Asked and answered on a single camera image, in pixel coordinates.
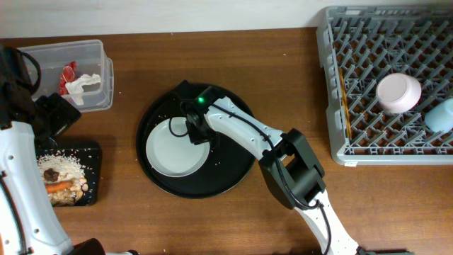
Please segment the white tissue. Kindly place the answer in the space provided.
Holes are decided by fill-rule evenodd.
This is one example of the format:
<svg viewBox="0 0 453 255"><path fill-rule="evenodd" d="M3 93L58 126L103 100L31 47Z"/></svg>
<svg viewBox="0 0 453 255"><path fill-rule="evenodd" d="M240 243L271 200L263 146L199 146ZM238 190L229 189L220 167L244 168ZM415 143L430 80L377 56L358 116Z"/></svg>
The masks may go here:
<svg viewBox="0 0 453 255"><path fill-rule="evenodd" d="M71 96L73 102L76 105L82 106L84 104L82 93L84 92L84 86L90 86L101 82L101 76L99 74L87 75L83 74L75 81L67 82L65 88Z"/></svg>

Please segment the white plate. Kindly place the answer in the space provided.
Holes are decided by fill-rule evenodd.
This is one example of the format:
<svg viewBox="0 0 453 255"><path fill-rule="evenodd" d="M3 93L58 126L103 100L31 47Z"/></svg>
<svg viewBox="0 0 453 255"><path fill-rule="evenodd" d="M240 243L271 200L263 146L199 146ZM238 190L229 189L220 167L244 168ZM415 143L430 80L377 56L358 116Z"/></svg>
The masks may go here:
<svg viewBox="0 0 453 255"><path fill-rule="evenodd" d="M188 135L184 117L160 122L150 132L145 145L151 166L167 177L179 178L193 174L207 160L210 144L193 144Z"/></svg>

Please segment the brown food scrap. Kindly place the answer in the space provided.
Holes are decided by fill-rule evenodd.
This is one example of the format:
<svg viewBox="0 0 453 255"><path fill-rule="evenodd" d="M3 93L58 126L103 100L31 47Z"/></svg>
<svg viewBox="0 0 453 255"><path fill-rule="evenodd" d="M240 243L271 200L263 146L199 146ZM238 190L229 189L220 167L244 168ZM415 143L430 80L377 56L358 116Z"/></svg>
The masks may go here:
<svg viewBox="0 0 453 255"><path fill-rule="evenodd" d="M43 172L44 179L49 182L57 182L59 178L59 172L53 168L49 168Z"/></svg>

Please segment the orange carrot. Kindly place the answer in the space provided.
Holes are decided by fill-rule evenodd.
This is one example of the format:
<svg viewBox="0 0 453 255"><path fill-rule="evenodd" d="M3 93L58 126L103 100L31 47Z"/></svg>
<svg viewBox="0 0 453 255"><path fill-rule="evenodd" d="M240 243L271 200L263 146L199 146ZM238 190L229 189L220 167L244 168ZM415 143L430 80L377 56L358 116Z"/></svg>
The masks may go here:
<svg viewBox="0 0 453 255"><path fill-rule="evenodd" d="M56 183L46 183L45 189L48 194L56 193L58 191L63 191L65 189L71 188L74 185L72 181L61 181Z"/></svg>

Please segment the wooden chopstick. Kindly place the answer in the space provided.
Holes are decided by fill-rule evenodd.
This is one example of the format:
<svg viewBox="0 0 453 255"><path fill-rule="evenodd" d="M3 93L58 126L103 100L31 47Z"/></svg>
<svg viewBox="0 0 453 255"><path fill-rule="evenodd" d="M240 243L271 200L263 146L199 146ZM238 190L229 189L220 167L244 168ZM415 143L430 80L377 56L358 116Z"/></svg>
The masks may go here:
<svg viewBox="0 0 453 255"><path fill-rule="evenodd" d="M340 87L341 87L341 92L342 92L342 104L343 104L344 111L345 111L346 134L348 136L348 139L350 139L352 137L352 128L350 126L350 114L349 114L349 109L348 109L348 97L347 97L346 89L345 89L345 80L344 80L344 76L343 76L343 70L341 68L339 68L338 74L339 74Z"/></svg>

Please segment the white bowl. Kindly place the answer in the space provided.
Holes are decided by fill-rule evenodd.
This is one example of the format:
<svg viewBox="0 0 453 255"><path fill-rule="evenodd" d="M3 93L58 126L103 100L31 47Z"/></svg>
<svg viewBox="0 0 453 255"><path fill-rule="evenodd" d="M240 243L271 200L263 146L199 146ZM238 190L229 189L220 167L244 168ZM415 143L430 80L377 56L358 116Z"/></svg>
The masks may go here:
<svg viewBox="0 0 453 255"><path fill-rule="evenodd" d="M376 87L381 107L387 113L404 113L420 100L420 82L407 74L395 73L385 76Z"/></svg>

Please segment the light blue cup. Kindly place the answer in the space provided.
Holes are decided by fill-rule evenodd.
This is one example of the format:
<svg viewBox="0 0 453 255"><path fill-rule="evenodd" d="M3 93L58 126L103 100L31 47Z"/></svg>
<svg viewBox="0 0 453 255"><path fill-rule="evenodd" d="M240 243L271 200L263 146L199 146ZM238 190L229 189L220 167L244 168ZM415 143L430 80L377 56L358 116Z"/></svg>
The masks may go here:
<svg viewBox="0 0 453 255"><path fill-rule="evenodd" d="M433 132L449 132L453 126L452 118L453 99L449 98L435 106L425 115L425 124Z"/></svg>

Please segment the red snack wrapper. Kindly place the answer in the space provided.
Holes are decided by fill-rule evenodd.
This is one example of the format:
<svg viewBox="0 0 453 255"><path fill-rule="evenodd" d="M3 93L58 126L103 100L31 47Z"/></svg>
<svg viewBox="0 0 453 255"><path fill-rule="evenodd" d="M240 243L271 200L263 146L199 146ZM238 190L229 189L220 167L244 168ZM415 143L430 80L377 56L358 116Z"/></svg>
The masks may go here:
<svg viewBox="0 0 453 255"><path fill-rule="evenodd" d="M59 94L60 96L67 95L69 92L66 89L66 83L76 80L76 62L70 62L63 67L59 77Z"/></svg>

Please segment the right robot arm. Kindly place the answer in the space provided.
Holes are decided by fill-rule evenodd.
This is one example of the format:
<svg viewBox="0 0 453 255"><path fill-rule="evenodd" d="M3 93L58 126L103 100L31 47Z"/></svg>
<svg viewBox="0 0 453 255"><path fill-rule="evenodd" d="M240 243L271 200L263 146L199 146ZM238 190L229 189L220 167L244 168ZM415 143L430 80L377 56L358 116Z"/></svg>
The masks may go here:
<svg viewBox="0 0 453 255"><path fill-rule="evenodd" d="M269 191L304 218L323 254L367 253L336 215L323 181L325 171L300 131L283 132L261 123L214 86L183 99L180 107L193 144L223 134L258 160Z"/></svg>

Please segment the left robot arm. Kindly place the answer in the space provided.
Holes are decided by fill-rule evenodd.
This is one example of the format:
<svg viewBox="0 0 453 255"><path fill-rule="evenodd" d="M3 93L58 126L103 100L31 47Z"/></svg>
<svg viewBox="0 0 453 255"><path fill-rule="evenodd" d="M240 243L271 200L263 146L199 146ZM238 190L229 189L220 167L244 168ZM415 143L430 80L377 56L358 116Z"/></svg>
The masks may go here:
<svg viewBox="0 0 453 255"><path fill-rule="evenodd" d="M1 253L104 254L94 238L73 244L50 204L35 146L81 114L58 93L34 101L40 80L31 80L25 59L40 68L29 54L1 47Z"/></svg>

